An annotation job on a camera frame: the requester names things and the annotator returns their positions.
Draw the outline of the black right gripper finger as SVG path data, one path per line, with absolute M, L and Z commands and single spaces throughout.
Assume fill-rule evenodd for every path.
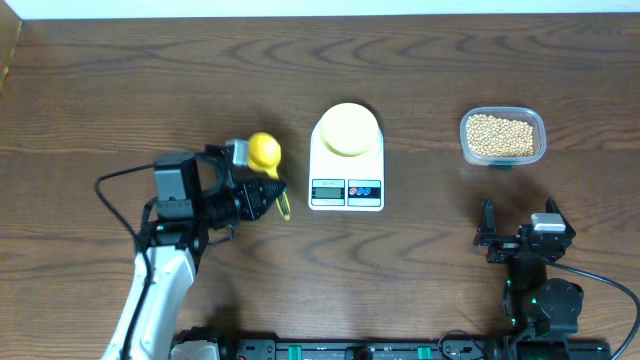
M 569 223 L 567 222 L 567 220 L 564 217 L 564 215 L 561 213 L 561 211 L 560 211 L 560 209 L 559 209 L 559 207 L 558 207 L 558 205 L 557 205 L 557 203 L 556 203 L 556 201 L 554 200 L 553 197 L 548 197 L 547 198 L 547 200 L 545 202 L 545 211 L 548 214 L 553 214 L 555 218 L 559 218 L 566 228 L 570 227 Z
M 477 233 L 480 236 L 496 233 L 494 203 L 489 197 L 482 202 L 482 217 Z

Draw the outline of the yellow plastic measuring scoop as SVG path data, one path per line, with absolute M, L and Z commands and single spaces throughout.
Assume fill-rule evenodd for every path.
M 282 156 L 279 142 L 269 133 L 257 132 L 249 137 L 248 145 L 249 168 L 265 173 L 270 179 L 279 180 L 278 166 Z

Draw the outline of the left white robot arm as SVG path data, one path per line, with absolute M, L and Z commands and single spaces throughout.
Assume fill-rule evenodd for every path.
M 285 192 L 282 180 L 236 179 L 228 149 L 173 152 L 150 164 L 157 195 L 143 208 L 134 241 L 132 286 L 106 359 L 222 359 L 234 357 L 216 337 L 195 329 L 174 335 L 212 230 L 258 220 Z

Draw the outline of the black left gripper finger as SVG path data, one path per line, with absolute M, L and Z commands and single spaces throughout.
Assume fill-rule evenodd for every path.
M 261 179 L 260 189 L 266 196 L 279 196 L 287 189 L 287 184 L 282 180 Z
M 263 216 L 265 215 L 269 209 L 277 204 L 277 200 L 278 200 L 278 195 L 267 195 L 267 196 L 263 196 L 260 201 L 259 201 L 259 212 L 260 215 Z

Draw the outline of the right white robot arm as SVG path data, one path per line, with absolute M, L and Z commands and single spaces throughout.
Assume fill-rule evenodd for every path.
M 553 199 L 514 235 L 497 232 L 494 203 L 483 200 L 473 244 L 487 248 L 488 263 L 506 266 L 503 308 L 512 323 L 510 332 L 487 342 L 486 359 L 609 358 L 611 349 L 605 343 L 570 340 L 578 332 L 582 287 L 547 275 L 547 266 L 566 254 L 575 236 Z

